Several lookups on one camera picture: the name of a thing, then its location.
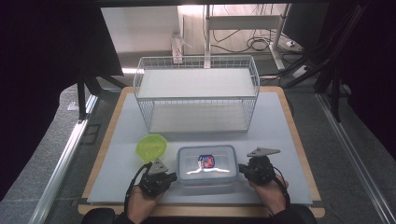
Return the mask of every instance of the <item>plastic container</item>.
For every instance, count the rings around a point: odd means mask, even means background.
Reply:
[[[159,134],[149,134],[142,139],[136,146],[136,154],[144,163],[155,161],[160,158],[166,150],[167,141]]]
[[[232,146],[182,147],[177,153],[177,180],[184,185],[231,183],[238,174]]]

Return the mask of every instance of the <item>wire basket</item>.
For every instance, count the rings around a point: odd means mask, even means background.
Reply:
[[[141,58],[136,69],[134,95],[150,133],[248,131],[260,89],[251,56],[174,59]]]

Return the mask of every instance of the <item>sticker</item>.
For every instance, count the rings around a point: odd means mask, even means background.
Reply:
[[[215,158],[212,155],[201,155],[198,158],[198,163],[201,169],[215,167]]]

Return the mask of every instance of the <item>food container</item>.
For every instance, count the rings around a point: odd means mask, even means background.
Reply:
[[[178,181],[185,185],[231,183],[238,177],[232,146],[182,147],[177,153]]]

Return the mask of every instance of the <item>hand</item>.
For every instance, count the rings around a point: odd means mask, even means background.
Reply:
[[[139,186],[134,187],[128,202],[128,218],[136,224],[143,222],[154,210],[162,196],[163,193],[155,198],[149,198],[144,195]]]
[[[289,186],[289,182],[285,181],[282,176],[276,175],[276,178],[278,178],[281,183],[285,182],[286,188]],[[259,195],[262,204],[264,204],[264,206],[270,210],[273,216],[286,209],[285,197],[283,196],[279,185],[274,180],[262,186],[251,181],[248,183],[252,188],[254,188],[254,190],[256,190],[256,193]]]

